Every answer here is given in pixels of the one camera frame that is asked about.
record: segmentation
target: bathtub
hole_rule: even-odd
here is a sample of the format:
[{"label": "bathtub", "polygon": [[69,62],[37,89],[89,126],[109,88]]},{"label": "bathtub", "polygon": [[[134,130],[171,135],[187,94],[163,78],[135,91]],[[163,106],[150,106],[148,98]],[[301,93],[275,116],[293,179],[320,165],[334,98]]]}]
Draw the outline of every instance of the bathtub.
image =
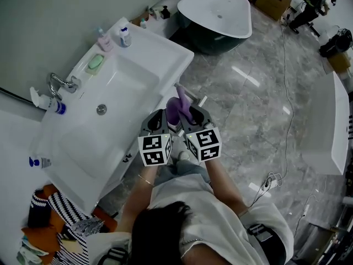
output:
[{"label": "bathtub", "polygon": [[230,51],[252,34],[248,0],[181,0],[178,11],[180,27],[209,55]]}]

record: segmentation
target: faucet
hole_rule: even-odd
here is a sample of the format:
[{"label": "faucet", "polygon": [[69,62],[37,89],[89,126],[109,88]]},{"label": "faucet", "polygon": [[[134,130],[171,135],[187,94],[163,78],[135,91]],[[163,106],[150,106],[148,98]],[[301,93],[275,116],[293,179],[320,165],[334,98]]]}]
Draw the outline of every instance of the faucet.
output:
[{"label": "faucet", "polygon": [[48,75],[46,78],[46,83],[48,84],[49,91],[51,95],[53,95],[53,97],[55,97],[59,101],[62,100],[62,97],[59,92],[55,89],[53,85],[53,80],[57,81],[61,87],[63,87],[66,91],[69,91],[70,93],[74,93],[76,89],[81,86],[81,81],[78,78],[75,78],[74,76],[71,77],[70,82],[67,82],[59,78],[58,75],[55,73],[51,73],[50,75]]}]

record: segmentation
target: laundry pile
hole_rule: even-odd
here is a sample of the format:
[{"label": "laundry pile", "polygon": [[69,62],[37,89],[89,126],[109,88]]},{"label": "laundry pile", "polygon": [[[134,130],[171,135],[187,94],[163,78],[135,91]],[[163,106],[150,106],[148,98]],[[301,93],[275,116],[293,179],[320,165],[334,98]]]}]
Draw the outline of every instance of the laundry pile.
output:
[{"label": "laundry pile", "polygon": [[89,264],[85,237],[116,227],[117,222],[101,208],[85,215],[53,184],[46,185],[32,195],[17,260],[23,265]]}]

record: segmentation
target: sink drain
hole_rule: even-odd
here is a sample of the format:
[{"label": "sink drain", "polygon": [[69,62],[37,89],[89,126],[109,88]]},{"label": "sink drain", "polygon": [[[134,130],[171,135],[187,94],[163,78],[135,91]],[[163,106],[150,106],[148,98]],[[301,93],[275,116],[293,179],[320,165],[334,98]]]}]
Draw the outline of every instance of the sink drain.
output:
[{"label": "sink drain", "polygon": [[106,106],[104,104],[98,105],[97,114],[102,116],[106,113]]}]

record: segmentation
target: tiled floor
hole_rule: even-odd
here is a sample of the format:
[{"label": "tiled floor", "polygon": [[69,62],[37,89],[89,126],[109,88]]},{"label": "tiled floor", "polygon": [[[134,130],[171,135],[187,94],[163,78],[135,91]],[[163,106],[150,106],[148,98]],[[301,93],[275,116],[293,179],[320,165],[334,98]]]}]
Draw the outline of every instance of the tiled floor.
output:
[{"label": "tiled floor", "polygon": [[[208,96],[204,108],[221,131],[222,162],[248,204],[256,195],[249,188],[251,182],[260,186],[269,172],[285,175],[286,135],[292,120],[284,184],[269,191],[271,198],[261,200],[273,201],[294,232],[304,204],[315,194],[309,199],[308,215],[300,222],[300,236],[308,222],[329,226],[335,221],[344,191],[344,177],[316,175],[299,152],[312,85],[325,71],[318,43],[308,28],[300,28],[301,34],[295,35],[255,8],[252,22],[252,36],[221,56],[203,55],[180,34],[174,35],[175,42],[195,51],[180,82],[195,94]],[[286,95],[285,72],[292,104]],[[182,148],[177,141],[174,154]],[[120,209],[140,165],[138,158],[124,183],[100,201],[108,212]]]}]

